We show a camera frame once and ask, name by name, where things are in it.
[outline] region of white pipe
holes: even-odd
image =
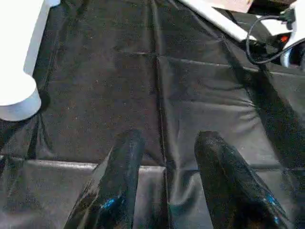
[[[0,119],[20,121],[41,106],[32,78],[50,7],[60,0],[2,2],[0,14]]]
[[[208,2],[205,2],[204,0],[179,1],[191,8],[193,11],[197,12],[200,16],[204,17],[206,20],[217,26],[219,29],[227,33],[238,42],[246,39],[247,32],[245,30],[243,30],[230,19],[226,18],[220,12],[211,7]],[[250,36],[250,39],[256,41],[253,36]]]

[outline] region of black cable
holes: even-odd
[[[246,38],[246,54],[247,54],[247,57],[248,57],[249,61],[250,61],[252,64],[260,65],[260,64],[265,64],[265,63],[268,63],[268,62],[270,62],[270,61],[273,61],[273,60],[275,60],[276,58],[280,57],[280,56],[281,56],[282,54],[284,54],[285,52],[287,52],[289,49],[291,49],[291,48],[293,48],[293,47],[299,45],[300,43],[305,42],[305,38],[303,38],[303,39],[301,39],[301,40],[299,40],[299,41],[297,41],[297,42],[295,42],[295,43],[289,45],[287,48],[285,48],[285,49],[281,50],[280,52],[274,54],[272,57],[270,57],[270,58],[268,58],[268,59],[261,60],[261,61],[255,60],[255,59],[253,58],[253,56],[251,55],[251,53],[250,53],[250,34],[251,34],[251,32],[252,32],[254,26],[255,26],[258,22],[260,22],[260,21],[262,21],[262,20],[267,20],[267,19],[276,19],[276,20],[283,21],[283,18],[282,18],[281,16],[263,16],[263,17],[260,17],[259,19],[257,19],[257,20],[252,24],[252,26],[251,26],[251,28],[249,29],[249,32],[248,32],[248,34],[247,34],[247,38]]]

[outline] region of white object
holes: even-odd
[[[247,38],[247,32],[245,30],[215,10],[208,2],[203,0],[179,1],[191,8],[193,11],[197,12],[200,16],[204,17],[209,22],[213,23],[215,26],[217,26],[219,29],[227,33],[238,42],[241,42]],[[253,36],[250,36],[250,39],[256,41]]]
[[[50,7],[60,0],[4,1],[0,14],[0,119],[20,121],[41,106],[32,78]]]
[[[290,9],[295,10],[295,21],[292,23],[292,32],[289,41],[284,46],[284,49],[288,46],[298,42],[299,40],[305,38],[305,0],[297,0],[290,5]],[[285,52],[281,56],[281,64],[285,67],[289,67],[289,59],[290,59],[291,49]]]
[[[261,23],[266,27],[270,35],[275,36],[281,33],[288,33],[290,30],[287,29],[287,25],[283,24],[279,20],[275,19],[268,19],[268,20],[263,20]]]

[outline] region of white furniture leg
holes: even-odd
[[[0,119],[20,121],[41,106],[32,78],[51,7],[60,0],[4,1],[0,14]]]

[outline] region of black vinyl sheet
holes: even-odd
[[[231,16],[245,29],[255,19]],[[262,26],[254,33],[268,35]],[[213,228],[194,154],[200,131],[234,146],[297,227],[305,172],[298,69],[253,66],[177,1],[62,0],[50,11],[34,78],[42,109],[0,120],[0,229],[62,229],[129,129],[146,142],[133,228]]]

